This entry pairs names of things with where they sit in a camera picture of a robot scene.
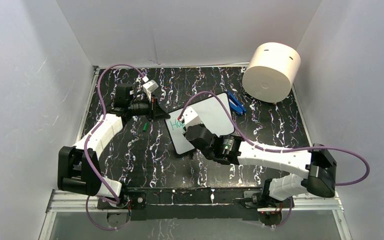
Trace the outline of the white whiteboard black frame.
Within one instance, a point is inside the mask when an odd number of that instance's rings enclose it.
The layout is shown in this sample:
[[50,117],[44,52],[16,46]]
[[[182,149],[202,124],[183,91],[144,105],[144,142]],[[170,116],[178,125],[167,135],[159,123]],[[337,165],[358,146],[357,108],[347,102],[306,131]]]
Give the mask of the white whiteboard black frame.
[[[217,136],[229,135],[234,132],[234,126],[220,103],[214,97],[206,97],[190,105],[198,114],[203,124]],[[194,149],[183,136],[183,124],[178,121],[182,107],[170,111],[169,119],[165,120],[168,134],[172,141],[174,152],[178,155],[185,154]]]

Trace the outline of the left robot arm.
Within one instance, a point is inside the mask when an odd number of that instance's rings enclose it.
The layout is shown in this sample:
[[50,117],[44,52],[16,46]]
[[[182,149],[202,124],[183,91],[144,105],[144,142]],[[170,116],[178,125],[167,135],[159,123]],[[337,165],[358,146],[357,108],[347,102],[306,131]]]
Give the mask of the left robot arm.
[[134,93],[132,84],[116,86],[113,105],[102,114],[96,125],[73,146],[64,146],[58,153],[57,186],[59,190],[96,196],[117,208],[129,203],[123,184],[103,177],[99,157],[110,141],[132,117],[145,116],[150,122],[166,120],[170,115],[163,110],[153,92],[159,85],[151,80]]

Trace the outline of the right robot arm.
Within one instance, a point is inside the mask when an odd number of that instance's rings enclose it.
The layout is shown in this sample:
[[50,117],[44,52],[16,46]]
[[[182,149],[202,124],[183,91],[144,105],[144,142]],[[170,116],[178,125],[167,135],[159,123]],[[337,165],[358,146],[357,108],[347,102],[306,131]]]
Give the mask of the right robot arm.
[[288,172],[285,177],[265,181],[261,199],[268,207],[304,193],[323,198],[335,196],[337,162],[326,149],[276,148],[270,152],[241,136],[217,136],[203,124],[188,126],[183,136],[206,159],[221,165],[254,165]]

